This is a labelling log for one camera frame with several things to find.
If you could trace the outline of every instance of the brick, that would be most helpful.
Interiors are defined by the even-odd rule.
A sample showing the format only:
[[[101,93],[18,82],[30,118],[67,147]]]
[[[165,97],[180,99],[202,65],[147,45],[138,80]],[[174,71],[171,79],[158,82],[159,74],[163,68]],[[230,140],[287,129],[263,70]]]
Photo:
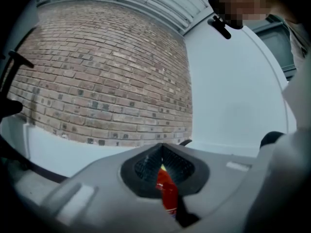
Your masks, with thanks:
[[[136,62],[136,59],[134,59],[131,56],[128,56],[126,54],[123,54],[123,53],[113,52],[112,55],[117,56],[117,57],[122,58],[122,59],[125,59],[125,60]]]
[[[108,138],[108,131],[93,129],[92,136],[97,138]]]
[[[76,80],[76,79],[71,79],[71,78],[65,78],[65,77],[61,77],[58,76],[55,80],[55,82],[57,83],[63,83],[63,84],[68,84],[68,85],[73,85],[73,86],[79,86],[80,85],[80,81]]]
[[[137,94],[141,94],[141,95],[143,94],[143,89],[137,88],[135,86],[131,86],[131,85],[128,85],[128,84],[124,84],[124,83],[120,84],[120,89],[126,90],[126,91],[130,91],[130,92],[133,92],[133,93],[137,93]]]
[[[137,81],[137,80],[131,80],[130,84],[133,85],[133,86],[137,86],[139,88],[143,88],[144,87],[144,83],[142,83],[140,81]]]
[[[108,45],[112,45],[112,46],[116,46],[117,43],[116,42],[113,42],[113,41],[105,41],[106,44]]]
[[[76,73],[75,78],[79,80],[89,81],[92,83],[100,83],[100,84],[104,83],[104,79],[101,77],[97,77],[91,74],[80,73],[80,72]]]
[[[119,82],[112,81],[112,80],[105,80],[104,85],[109,86],[109,87],[113,87],[113,88],[119,88],[120,87]]]
[[[129,78],[126,78],[126,77],[123,77],[121,75],[117,75],[117,74],[114,74],[114,73],[108,73],[108,72],[103,71],[103,72],[101,72],[100,76],[104,77],[104,78],[107,78],[107,79],[123,82],[123,83],[130,83],[130,79]]]
[[[191,82],[182,37],[113,4],[75,1],[59,18],[60,8],[45,8],[40,30],[19,49],[35,65],[20,68],[9,93],[24,104],[24,118],[100,146],[189,139]]]
[[[88,107],[91,105],[91,101],[88,99],[83,99],[83,98],[77,98],[75,97],[73,99],[73,104],[79,105],[79,106],[83,106],[83,107]]]
[[[122,112],[124,114],[131,115],[131,116],[137,116],[137,117],[139,116],[139,110],[135,108],[124,107]]]
[[[45,69],[45,72],[46,73],[52,73],[52,74],[55,74],[55,75],[63,75],[64,70],[61,70],[61,69],[58,69],[58,68],[53,68],[53,67],[47,67]]]
[[[115,61],[112,61],[112,60],[109,60],[109,61],[107,62],[107,65],[112,66],[112,67],[116,67],[116,68],[120,68],[120,69],[125,70],[125,71],[128,71],[128,72],[132,72],[132,71],[133,71],[133,68],[132,68],[132,67],[129,67],[129,66],[120,64],[120,63],[115,62]]]
[[[91,117],[91,118],[96,118],[96,119],[110,121],[111,118],[112,118],[112,113],[105,112],[105,111],[89,110],[88,116]]]
[[[95,68],[88,67],[86,69],[86,73],[98,76],[101,73],[101,71]]]
[[[116,102],[116,98],[113,97],[113,96],[106,95],[106,94],[101,94],[100,101],[109,102],[109,103],[115,103]]]
[[[82,126],[77,126],[73,124],[67,124],[67,131],[70,131],[72,133],[81,134],[81,135],[89,135],[92,134],[92,129]]]
[[[141,117],[119,115],[119,114],[114,114],[112,120],[113,121],[119,121],[119,122],[134,123],[134,124],[143,124],[144,123],[144,119]]]
[[[106,49],[106,48],[99,48],[99,51],[107,53],[107,54],[111,54],[111,52],[112,52],[112,50]]]
[[[69,119],[70,119],[70,114],[60,112],[53,108],[47,108],[45,114],[47,116],[52,116],[54,118],[57,118],[59,120],[66,121],[66,122],[69,122]]]
[[[50,90],[57,90],[58,85],[56,83],[51,83],[51,82],[47,82],[47,81],[40,81],[39,87],[43,87],[43,88],[50,89]]]
[[[91,83],[91,82],[87,82],[87,81],[81,81],[80,83],[80,88],[83,88],[83,89],[87,89],[87,90],[93,90],[94,89],[94,84]]]
[[[64,110],[64,103],[63,102],[60,102],[60,101],[53,101],[52,103],[52,108],[56,109],[56,110]]]
[[[120,125],[122,131],[136,131],[137,130],[137,125],[135,124],[128,124],[124,123]]]
[[[68,93],[69,89],[70,89],[69,85],[59,84],[57,91],[62,92],[62,93]]]
[[[115,123],[115,122],[106,122],[102,120],[96,120],[96,119],[89,119],[86,118],[86,123],[85,125],[94,127],[94,128],[99,128],[99,129],[104,129],[104,130],[122,130],[121,124],[120,123]]]
[[[78,72],[85,72],[86,70],[86,67],[83,67],[81,65],[71,64],[71,63],[64,63],[61,68],[70,69],[70,70],[78,71]]]
[[[66,41],[68,41],[68,42],[75,42],[75,43],[85,43],[86,40],[77,39],[77,38],[68,38]]]
[[[69,77],[69,78],[72,78],[74,75],[75,75],[75,71],[71,71],[71,70],[66,70],[66,71],[64,71],[64,76],[65,77]]]
[[[83,89],[79,89],[75,87],[70,88],[69,94],[79,96],[79,97],[84,97],[84,98],[90,98],[94,100],[98,100],[100,97],[100,94],[96,92],[91,92],[91,91],[87,91],[87,90],[83,90]]]
[[[85,120],[86,120],[85,117],[71,115],[70,119],[69,119],[69,122],[74,123],[74,124],[83,125]]]
[[[127,98],[128,98],[128,99],[131,99],[131,100],[141,101],[142,96],[139,95],[139,94],[135,94],[135,93],[129,92],[129,93],[127,94]]]
[[[89,49],[79,48],[79,49],[77,49],[77,52],[87,54],[89,52]]]

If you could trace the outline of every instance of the white sleeve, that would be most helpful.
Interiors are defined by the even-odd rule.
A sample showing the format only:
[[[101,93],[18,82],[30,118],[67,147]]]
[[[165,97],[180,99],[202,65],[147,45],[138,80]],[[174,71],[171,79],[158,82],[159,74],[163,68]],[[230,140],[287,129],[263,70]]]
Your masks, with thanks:
[[[293,36],[292,32],[290,34],[294,64],[297,70],[299,70],[305,61],[305,57],[299,43],[297,42],[297,39]]]

